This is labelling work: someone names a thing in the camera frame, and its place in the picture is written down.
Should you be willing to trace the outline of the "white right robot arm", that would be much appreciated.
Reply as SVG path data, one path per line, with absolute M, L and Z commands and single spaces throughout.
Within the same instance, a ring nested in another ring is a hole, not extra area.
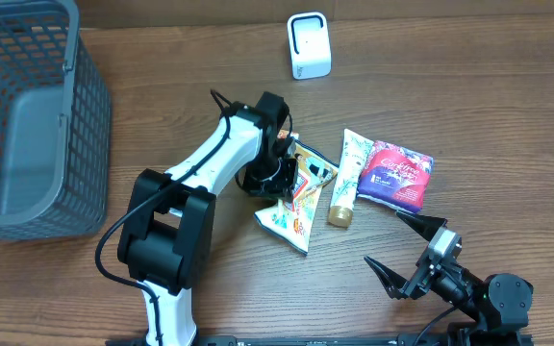
M 531 345 L 520 330 L 529 324 L 533 286 L 510 273 L 482 280 L 458 263 L 462 238 L 445 218 L 398 210 L 395 215 L 428 241 L 407 280 L 369 256 L 365 262 L 389 297 L 416 300 L 432 291 L 451 307 L 418 334 L 401 334 L 399 345 Z

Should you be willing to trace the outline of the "white Pantene conditioner tube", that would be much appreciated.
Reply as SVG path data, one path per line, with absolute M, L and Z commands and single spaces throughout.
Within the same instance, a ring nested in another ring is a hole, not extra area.
M 342 228 L 351 224 L 359 178 L 372 146 L 372 140 L 349 129 L 343 131 L 339 172 L 330 202 L 329 223 Z

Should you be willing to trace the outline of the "red purple pad pack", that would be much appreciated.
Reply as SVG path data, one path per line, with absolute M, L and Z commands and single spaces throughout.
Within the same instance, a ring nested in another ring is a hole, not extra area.
M 376 140 L 360 175 L 358 196 L 395 210 L 418 213 L 434 164 L 431 156 Z

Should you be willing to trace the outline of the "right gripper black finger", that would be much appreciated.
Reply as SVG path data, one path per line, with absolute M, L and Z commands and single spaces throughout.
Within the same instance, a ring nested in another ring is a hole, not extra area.
M 392 299 L 405 299 L 408 295 L 404 293 L 403 287 L 407 280 L 392 271 L 386 265 L 369 256 L 364 256 L 364 260 L 371 270 L 376 274 L 387 294 Z
M 447 224 L 445 218 L 415 214 L 408 211 L 397 210 L 395 215 L 428 242 L 432 240 L 441 227 Z

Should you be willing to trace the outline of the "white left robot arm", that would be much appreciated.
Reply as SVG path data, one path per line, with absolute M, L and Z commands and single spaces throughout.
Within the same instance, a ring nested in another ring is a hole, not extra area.
M 211 248 L 216 198 L 231 180 L 249 196 L 291 201 L 298 163 L 283 97 L 268 91 L 250 107 L 214 91 L 213 134 L 164 173 L 137 177 L 121 224 L 117 258 L 143 294 L 149 322 L 140 345 L 190 345 L 197 334 L 191 289 Z

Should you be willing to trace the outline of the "yellow wet wipes pack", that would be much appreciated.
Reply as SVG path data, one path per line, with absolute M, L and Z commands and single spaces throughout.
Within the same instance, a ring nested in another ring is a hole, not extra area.
M 292 201 L 279 200 L 272 207 L 256 211 L 254 217 L 262 229 L 307 255 L 321 191 L 336 178 L 339 167 L 301 141 L 295 144 L 298 176 Z

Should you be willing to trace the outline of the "small orange snack packet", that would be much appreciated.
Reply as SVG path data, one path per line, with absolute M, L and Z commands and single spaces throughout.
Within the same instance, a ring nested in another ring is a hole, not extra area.
M 279 139 L 286 139 L 287 137 L 292 137 L 294 139 L 298 139 L 299 138 L 299 133 L 297 132 L 289 132 L 289 131 L 286 131 L 286 130 L 280 130 L 277 137 Z

